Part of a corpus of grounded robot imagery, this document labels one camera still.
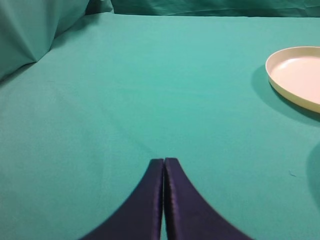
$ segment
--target cream plate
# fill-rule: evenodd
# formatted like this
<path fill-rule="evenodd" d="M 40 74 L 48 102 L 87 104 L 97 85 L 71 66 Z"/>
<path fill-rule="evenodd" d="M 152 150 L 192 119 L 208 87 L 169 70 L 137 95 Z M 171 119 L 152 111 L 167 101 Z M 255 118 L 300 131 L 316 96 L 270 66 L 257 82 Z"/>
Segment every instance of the cream plate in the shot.
<path fill-rule="evenodd" d="M 320 47 L 298 46 L 277 51 L 267 59 L 265 69 L 279 94 L 320 113 Z"/>

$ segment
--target teal tablecloth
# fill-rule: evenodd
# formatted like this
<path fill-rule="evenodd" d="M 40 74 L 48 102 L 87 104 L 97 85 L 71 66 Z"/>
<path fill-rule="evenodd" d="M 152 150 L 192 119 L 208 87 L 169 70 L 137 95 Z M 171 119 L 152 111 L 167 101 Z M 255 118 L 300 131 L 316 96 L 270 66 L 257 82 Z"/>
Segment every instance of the teal tablecloth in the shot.
<path fill-rule="evenodd" d="M 160 157 L 179 158 L 205 199 L 252 238 L 317 239 L 320 117 L 277 96 L 264 63 L 318 45 L 319 26 L 84 17 L 0 86 L 1 239 L 81 237 Z"/>

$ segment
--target white plate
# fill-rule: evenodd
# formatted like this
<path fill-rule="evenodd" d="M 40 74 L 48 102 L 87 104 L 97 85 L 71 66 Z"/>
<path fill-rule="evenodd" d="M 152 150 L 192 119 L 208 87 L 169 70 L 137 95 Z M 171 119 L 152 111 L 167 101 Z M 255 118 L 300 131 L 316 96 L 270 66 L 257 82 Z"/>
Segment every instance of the white plate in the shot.
<path fill-rule="evenodd" d="M 267 59 L 265 69 L 279 94 L 320 113 L 320 47 L 298 46 L 277 51 Z"/>

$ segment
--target round plate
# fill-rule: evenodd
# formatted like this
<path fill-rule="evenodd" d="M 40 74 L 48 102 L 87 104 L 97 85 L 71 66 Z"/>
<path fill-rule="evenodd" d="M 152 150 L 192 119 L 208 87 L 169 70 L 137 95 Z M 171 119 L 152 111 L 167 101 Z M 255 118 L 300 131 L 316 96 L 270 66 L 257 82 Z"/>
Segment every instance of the round plate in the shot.
<path fill-rule="evenodd" d="M 320 113 L 320 47 L 298 46 L 277 51 L 267 59 L 265 69 L 279 94 Z"/>

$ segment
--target green fabric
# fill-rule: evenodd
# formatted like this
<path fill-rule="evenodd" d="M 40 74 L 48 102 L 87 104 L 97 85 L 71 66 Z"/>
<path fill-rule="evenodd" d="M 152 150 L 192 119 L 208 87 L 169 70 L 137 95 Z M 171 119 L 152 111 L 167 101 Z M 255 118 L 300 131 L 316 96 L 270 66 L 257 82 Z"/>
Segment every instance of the green fabric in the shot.
<path fill-rule="evenodd" d="M 204 198 L 251 237 L 317 239 L 320 118 L 277 96 L 264 63 L 319 44 L 319 26 L 82 18 L 0 86 L 1 239 L 78 239 L 160 157 L 179 158 Z"/>
<path fill-rule="evenodd" d="M 320 17 L 319 0 L 112 0 L 114 12 L 161 16 Z"/>
<path fill-rule="evenodd" d="M 85 10 L 85 14 L 90 15 L 106 12 L 113 13 L 113 11 L 114 9 L 111 0 L 90 0 Z"/>
<path fill-rule="evenodd" d="M 19 67 L 37 62 L 54 37 L 85 14 L 111 12 L 110 0 L 1 0 L 0 80 Z"/>

